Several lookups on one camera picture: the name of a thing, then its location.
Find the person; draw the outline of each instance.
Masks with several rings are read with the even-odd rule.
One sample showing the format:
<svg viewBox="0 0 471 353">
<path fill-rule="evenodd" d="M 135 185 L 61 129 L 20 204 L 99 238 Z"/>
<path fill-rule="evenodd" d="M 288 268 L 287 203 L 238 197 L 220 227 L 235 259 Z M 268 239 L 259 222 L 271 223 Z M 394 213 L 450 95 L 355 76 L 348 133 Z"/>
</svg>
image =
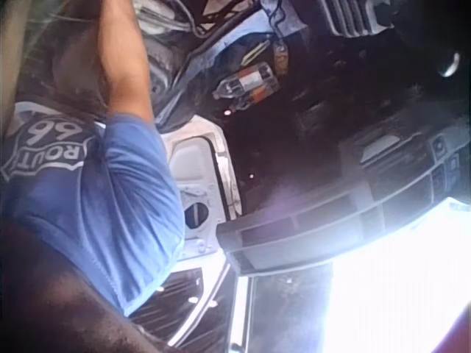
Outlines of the person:
<svg viewBox="0 0 471 353">
<path fill-rule="evenodd" d="M 156 352 L 127 319 L 183 247 L 131 0 L 102 0 L 105 129 L 34 114 L 1 151 L 3 352 Z"/>
</svg>

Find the plastic bottle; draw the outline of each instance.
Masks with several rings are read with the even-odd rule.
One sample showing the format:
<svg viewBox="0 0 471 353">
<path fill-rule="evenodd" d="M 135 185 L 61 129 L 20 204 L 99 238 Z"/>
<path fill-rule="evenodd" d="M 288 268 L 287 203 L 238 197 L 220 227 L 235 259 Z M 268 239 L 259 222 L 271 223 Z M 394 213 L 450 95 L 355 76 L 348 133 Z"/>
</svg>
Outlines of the plastic bottle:
<svg viewBox="0 0 471 353">
<path fill-rule="evenodd" d="M 271 96 L 280 88 L 278 81 L 270 82 L 254 88 L 250 92 L 245 93 L 242 97 L 238 97 L 230 105 L 229 110 L 235 112 L 236 110 L 246 110 L 254 104 L 263 101 L 265 98 Z"/>
<path fill-rule="evenodd" d="M 213 92 L 213 97 L 214 99 L 242 97 L 262 85 L 273 85 L 273 81 L 277 83 L 270 66 L 267 63 L 258 63 L 223 79 Z"/>
</svg>

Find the cable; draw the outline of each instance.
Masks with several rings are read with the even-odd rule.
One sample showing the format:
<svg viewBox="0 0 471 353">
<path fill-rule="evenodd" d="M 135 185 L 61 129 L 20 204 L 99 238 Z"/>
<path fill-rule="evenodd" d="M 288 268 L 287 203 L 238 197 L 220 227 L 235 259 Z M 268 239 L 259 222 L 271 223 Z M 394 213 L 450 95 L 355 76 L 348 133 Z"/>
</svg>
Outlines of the cable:
<svg viewBox="0 0 471 353">
<path fill-rule="evenodd" d="M 191 14 L 190 10 L 182 3 L 181 0 L 172 0 L 172 1 L 175 1 L 178 6 L 180 7 L 180 9 L 185 13 L 186 17 L 188 18 L 188 21 L 190 22 L 190 25 L 191 25 L 191 30 L 193 31 L 193 34 L 200 38 L 200 39 L 205 39 L 207 37 L 210 36 L 210 32 L 208 33 L 200 33 L 198 28 L 196 27 L 196 23 L 194 21 L 194 17 L 193 15 Z"/>
<path fill-rule="evenodd" d="M 277 1 L 277 6 L 273 9 L 272 13 L 269 14 L 268 19 L 270 26 L 272 26 L 273 30 L 275 31 L 276 35 L 281 39 L 283 36 L 283 33 L 281 33 L 280 28 L 278 25 L 286 20 L 286 14 L 283 8 L 281 7 L 283 0 L 278 0 Z M 276 15 L 278 12 L 281 12 L 281 17 L 273 23 L 273 20 L 275 19 Z"/>
</svg>

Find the short sleeve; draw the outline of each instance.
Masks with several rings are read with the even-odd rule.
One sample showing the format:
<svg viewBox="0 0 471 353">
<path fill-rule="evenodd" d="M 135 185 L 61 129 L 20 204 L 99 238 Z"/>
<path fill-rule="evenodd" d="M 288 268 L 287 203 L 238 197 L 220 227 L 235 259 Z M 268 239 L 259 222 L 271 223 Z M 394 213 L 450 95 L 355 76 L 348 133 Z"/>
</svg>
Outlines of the short sleeve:
<svg viewBox="0 0 471 353">
<path fill-rule="evenodd" d="M 118 114 L 110 119 L 103 144 L 119 213 L 116 217 L 126 229 L 120 240 L 126 244 L 121 250 L 124 262 L 136 268 L 133 277 L 142 277 L 136 282 L 153 278 L 160 285 L 180 255 L 185 234 L 180 192 L 170 173 L 163 141 L 154 126 L 138 117 Z M 140 295 L 141 300 L 133 302 L 125 313 L 155 291 L 153 285 L 145 287 L 141 287 L 146 292 Z"/>
</svg>

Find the blue t-shirt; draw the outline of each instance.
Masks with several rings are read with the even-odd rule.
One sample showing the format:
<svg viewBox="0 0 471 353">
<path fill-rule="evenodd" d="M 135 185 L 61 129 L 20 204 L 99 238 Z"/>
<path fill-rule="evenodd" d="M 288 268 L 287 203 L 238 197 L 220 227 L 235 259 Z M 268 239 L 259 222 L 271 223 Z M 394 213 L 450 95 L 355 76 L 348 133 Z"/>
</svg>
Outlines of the blue t-shirt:
<svg viewBox="0 0 471 353">
<path fill-rule="evenodd" d="M 156 129 L 129 114 L 107 128 L 32 118 L 1 151 L 1 219 L 64 254 L 128 316 L 183 247 L 180 193 Z"/>
</svg>

